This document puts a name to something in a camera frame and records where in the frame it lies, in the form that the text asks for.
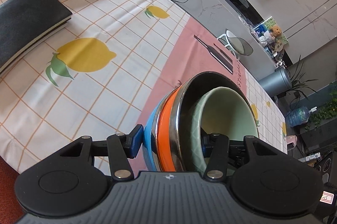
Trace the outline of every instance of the lemon pattern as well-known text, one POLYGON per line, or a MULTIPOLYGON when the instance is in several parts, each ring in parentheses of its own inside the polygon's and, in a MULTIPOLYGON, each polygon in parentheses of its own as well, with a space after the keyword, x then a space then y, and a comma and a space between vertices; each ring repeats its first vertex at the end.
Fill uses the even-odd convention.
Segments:
POLYGON ((287 136, 287 129, 285 127, 285 123, 284 122, 282 122, 282 134, 283 134, 283 137, 287 136))
POLYGON ((67 67, 77 72, 94 72, 104 68, 115 57, 116 54, 102 41, 96 38, 79 38, 58 48, 45 72, 50 82, 58 87, 51 70, 59 76, 73 79, 67 67))
POLYGON ((258 120, 258 113, 257 113, 257 109, 256 109, 255 104, 252 104, 251 108, 252 108, 252 111, 253 111, 253 114, 254 114, 254 117, 255 117, 255 120, 256 120, 256 126, 260 127, 259 120, 258 120))
POLYGON ((145 10, 145 14, 151 18, 152 17, 158 17, 158 18, 168 18, 170 15, 165 12, 163 9, 157 6, 148 6, 145 10))

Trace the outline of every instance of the stacked bowls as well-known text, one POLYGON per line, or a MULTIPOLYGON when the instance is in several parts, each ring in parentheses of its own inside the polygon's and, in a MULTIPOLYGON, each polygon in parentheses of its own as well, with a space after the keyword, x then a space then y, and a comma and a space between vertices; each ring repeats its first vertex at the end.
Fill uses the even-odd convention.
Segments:
POLYGON ((258 137, 252 109, 240 88, 217 72, 202 72, 167 94, 151 113, 143 155, 150 171, 203 173, 201 128, 230 140, 258 137))

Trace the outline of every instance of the green ceramic bowl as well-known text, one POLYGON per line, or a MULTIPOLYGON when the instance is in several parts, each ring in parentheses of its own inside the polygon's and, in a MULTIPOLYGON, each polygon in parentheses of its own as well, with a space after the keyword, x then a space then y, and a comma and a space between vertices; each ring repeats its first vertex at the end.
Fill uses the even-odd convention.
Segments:
POLYGON ((217 87, 204 94, 191 108, 189 115, 191 122, 186 134, 191 145, 189 169, 201 174, 208 160, 203 157, 200 127, 208 134, 223 134, 230 140, 243 140, 246 135, 258 137, 249 106, 236 91, 227 87, 217 87))

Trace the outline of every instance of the teddy bear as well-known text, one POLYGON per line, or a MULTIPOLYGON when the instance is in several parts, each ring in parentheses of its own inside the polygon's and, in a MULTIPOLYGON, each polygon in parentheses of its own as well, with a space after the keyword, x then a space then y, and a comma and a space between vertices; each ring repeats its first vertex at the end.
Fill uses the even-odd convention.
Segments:
POLYGON ((262 46, 267 46, 275 41, 275 38, 282 34, 282 30, 278 25, 269 27, 269 31, 265 31, 263 36, 258 39, 262 46))
POLYGON ((273 36, 274 39, 282 34, 282 30, 278 25, 269 27, 269 31, 270 31, 270 35, 273 36))

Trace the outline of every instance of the orange bowl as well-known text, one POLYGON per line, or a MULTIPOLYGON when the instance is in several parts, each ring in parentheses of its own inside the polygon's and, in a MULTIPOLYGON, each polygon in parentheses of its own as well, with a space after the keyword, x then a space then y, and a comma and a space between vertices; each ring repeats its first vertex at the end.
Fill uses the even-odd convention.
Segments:
POLYGON ((180 87, 171 95, 167 100, 162 113, 159 118, 158 125, 158 157, 164 172, 175 172, 171 149, 170 149, 170 137, 169 137, 169 123, 173 102, 180 87))

